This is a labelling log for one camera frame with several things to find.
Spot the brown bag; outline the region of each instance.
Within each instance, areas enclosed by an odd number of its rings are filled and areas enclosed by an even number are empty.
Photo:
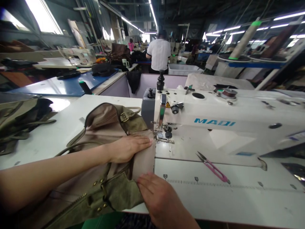
[[[84,129],[58,156],[67,150],[75,152],[111,143],[126,135],[147,135],[152,139],[153,133],[147,130],[139,111],[140,108],[100,104],[88,114]],[[155,142],[128,163],[100,165],[79,174],[52,190],[42,202],[21,210],[16,216],[17,227],[64,229],[101,214],[133,208],[143,202],[134,180],[153,171],[154,156]]]

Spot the olive green bag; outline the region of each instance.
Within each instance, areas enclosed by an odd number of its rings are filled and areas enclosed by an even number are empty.
[[[103,103],[92,110],[84,129],[57,156],[111,143],[126,135],[146,135],[140,108]],[[94,167],[52,190],[43,200],[16,214],[18,228],[64,229],[113,211],[131,209],[143,202],[137,187],[142,173],[153,171],[155,142],[125,164],[108,163]]]
[[[38,95],[0,93],[0,155],[14,152],[18,140],[29,137],[29,132],[55,113],[49,107],[53,102]]]

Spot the black trousers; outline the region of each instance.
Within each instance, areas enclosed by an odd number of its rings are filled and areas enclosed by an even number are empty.
[[[159,71],[153,70],[152,67],[149,67],[149,73],[150,74],[160,74]],[[168,68],[164,71],[164,75],[168,75]]]

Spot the hand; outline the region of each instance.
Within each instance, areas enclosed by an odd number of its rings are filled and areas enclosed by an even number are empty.
[[[137,183],[152,222],[157,228],[199,229],[168,182],[153,173],[148,173],[141,175]]]
[[[131,160],[133,155],[143,149],[150,147],[152,139],[147,136],[126,136],[110,144],[105,144],[109,154],[110,162],[126,163]]]

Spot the woman in pink shirt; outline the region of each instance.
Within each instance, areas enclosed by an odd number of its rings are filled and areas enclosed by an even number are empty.
[[[133,47],[134,47],[133,40],[130,38],[129,41],[130,42],[128,43],[128,46],[129,46],[130,51],[132,52],[133,51]]]

